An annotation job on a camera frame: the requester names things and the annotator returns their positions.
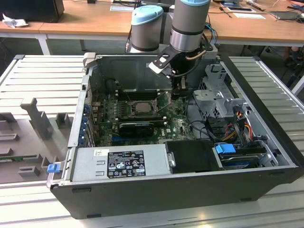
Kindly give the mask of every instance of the power supply label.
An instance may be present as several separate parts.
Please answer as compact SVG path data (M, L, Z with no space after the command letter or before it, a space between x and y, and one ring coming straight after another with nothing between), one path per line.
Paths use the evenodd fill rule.
M108 178L140 177L146 175L143 151L108 153Z

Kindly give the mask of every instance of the blue latch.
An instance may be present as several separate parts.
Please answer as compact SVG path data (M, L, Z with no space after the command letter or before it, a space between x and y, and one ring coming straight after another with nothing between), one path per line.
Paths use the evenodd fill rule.
M60 164L49 164L47 167L48 173L60 172Z
M236 153L232 144L219 144L215 147L217 153Z

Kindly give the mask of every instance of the yellow wire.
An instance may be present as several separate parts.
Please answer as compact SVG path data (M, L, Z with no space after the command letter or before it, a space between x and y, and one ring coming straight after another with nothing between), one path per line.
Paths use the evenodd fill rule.
M233 137L234 135L236 135L236 131L234 131L233 133L231 133L230 135L228 135L226 138L224 138L222 141L225 141L227 139L230 139L231 137Z

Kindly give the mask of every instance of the desk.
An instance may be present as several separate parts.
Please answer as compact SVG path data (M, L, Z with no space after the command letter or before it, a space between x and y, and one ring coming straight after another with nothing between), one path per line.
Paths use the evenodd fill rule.
M260 0L259 4L272 6L275 0ZM271 10L287 10L290 3L280 0ZM131 21L131 12L110 11L111 3L64 1L65 12L58 23L30 23L29 27L10 29L0 26L0 37L36 38L43 54L50 55L47 39L80 40L126 40ZM209 11L212 27L218 32L219 44L298 46L304 45L304 26L295 21L276 21L269 15L266 19L239 19L219 10L218 3L211 3Z

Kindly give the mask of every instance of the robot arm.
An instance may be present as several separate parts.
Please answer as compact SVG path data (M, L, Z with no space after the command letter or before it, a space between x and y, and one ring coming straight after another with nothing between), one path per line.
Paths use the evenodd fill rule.
M163 74L171 80L173 99L174 95L178 97L182 95L183 91L187 90L185 83L187 74L195 69L201 57L206 53L206 49L209 48L202 45L203 30L209 6L210 0L176 0L170 44L149 64L149 68L155 74ZM133 28L138 29L140 27L133 26L134 47L137 48L136 43L140 43L140 50L149 51L152 50L152 46L154 46L154 50L157 49L161 22L161 19L156 19L149 27L145 25L149 29L145 28L141 32L133 30Z

